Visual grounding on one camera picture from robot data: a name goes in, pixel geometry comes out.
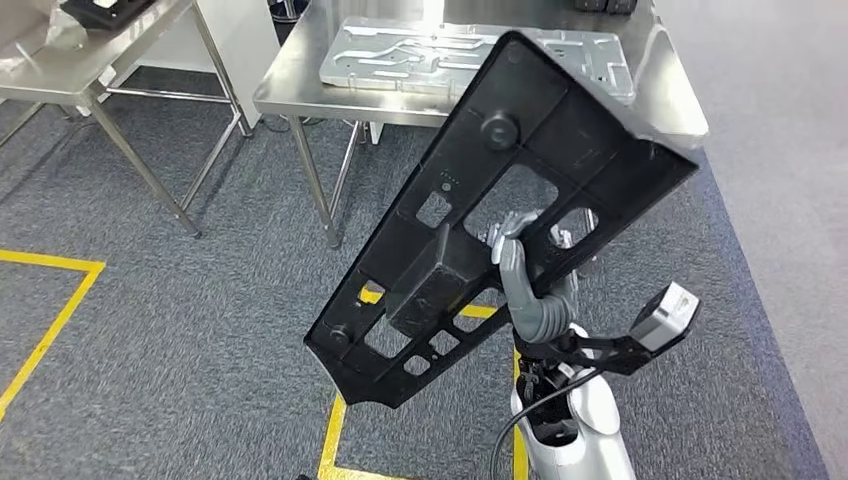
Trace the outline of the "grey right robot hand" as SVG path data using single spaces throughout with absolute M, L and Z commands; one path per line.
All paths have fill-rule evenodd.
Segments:
M 522 317 L 537 314 L 540 308 L 528 278 L 526 251 L 521 241 L 522 232 L 540 213 L 540 210 L 509 211 L 501 221 L 488 227 L 485 240 L 491 249 L 491 263 L 499 269 L 509 308 Z

